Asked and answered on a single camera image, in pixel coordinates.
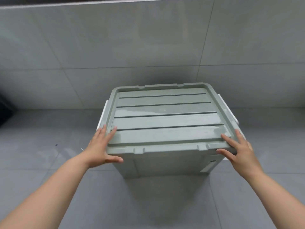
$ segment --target hand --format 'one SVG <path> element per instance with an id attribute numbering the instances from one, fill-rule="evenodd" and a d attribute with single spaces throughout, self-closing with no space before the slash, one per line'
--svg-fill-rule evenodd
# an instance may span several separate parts
<path id="1" fill-rule="evenodd" d="M 78 156 L 81 156 L 83 161 L 85 161 L 90 168 L 111 162 L 123 163 L 123 158 L 108 155 L 105 150 L 115 132 L 116 127 L 107 136 L 105 136 L 106 125 L 104 125 L 103 128 L 99 128 L 94 134 L 88 147 Z"/>
<path id="2" fill-rule="evenodd" d="M 221 137 L 237 150 L 237 155 L 231 154 L 225 149 L 216 150 L 218 153 L 224 155 L 233 165 L 234 169 L 242 176 L 246 181 L 257 175 L 264 174 L 264 171 L 254 155 L 253 148 L 249 142 L 247 142 L 238 129 L 235 130 L 238 142 L 222 134 Z"/>

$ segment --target gray floor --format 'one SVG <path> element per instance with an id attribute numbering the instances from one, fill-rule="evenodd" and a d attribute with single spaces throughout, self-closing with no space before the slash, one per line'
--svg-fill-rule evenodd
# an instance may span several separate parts
<path id="1" fill-rule="evenodd" d="M 305 203 L 305 109 L 233 109 L 263 168 Z M 0 219 L 94 134 L 101 110 L 20 111 L 0 128 Z M 207 177 L 88 171 L 60 228 L 275 228 L 229 161 Z"/>

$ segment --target green storage bin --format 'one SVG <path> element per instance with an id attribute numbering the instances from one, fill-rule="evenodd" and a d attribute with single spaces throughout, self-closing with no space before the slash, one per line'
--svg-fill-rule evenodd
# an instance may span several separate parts
<path id="1" fill-rule="evenodd" d="M 222 159 L 218 148 L 236 151 L 220 137 L 236 140 L 238 122 L 207 83 L 118 87 L 106 102 L 98 127 L 117 132 L 107 153 L 125 178 L 209 173 Z"/>

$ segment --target lid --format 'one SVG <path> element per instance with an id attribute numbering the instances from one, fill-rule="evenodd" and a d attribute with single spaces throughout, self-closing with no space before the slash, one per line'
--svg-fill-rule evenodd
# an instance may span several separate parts
<path id="1" fill-rule="evenodd" d="M 238 125 L 206 83 L 115 88 L 101 125 L 117 126 L 110 154 L 229 147 L 220 137 Z"/>

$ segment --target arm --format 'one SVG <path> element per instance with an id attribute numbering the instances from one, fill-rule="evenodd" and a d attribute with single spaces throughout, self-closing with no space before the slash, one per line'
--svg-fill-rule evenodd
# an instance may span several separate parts
<path id="1" fill-rule="evenodd" d="M 109 162 L 123 162 L 110 156 L 105 148 L 116 132 L 107 136 L 106 126 L 98 129 L 88 147 L 64 163 L 40 188 L 24 200 L 0 223 L 0 229 L 56 229 L 74 193 L 89 168 Z"/>
<path id="2" fill-rule="evenodd" d="M 217 151 L 230 160 L 234 169 L 250 184 L 277 229 L 305 228 L 305 206 L 263 172 L 251 144 L 239 130 L 235 132 L 239 143 L 224 134 L 221 137 L 236 148 L 237 155 L 225 149 Z"/>

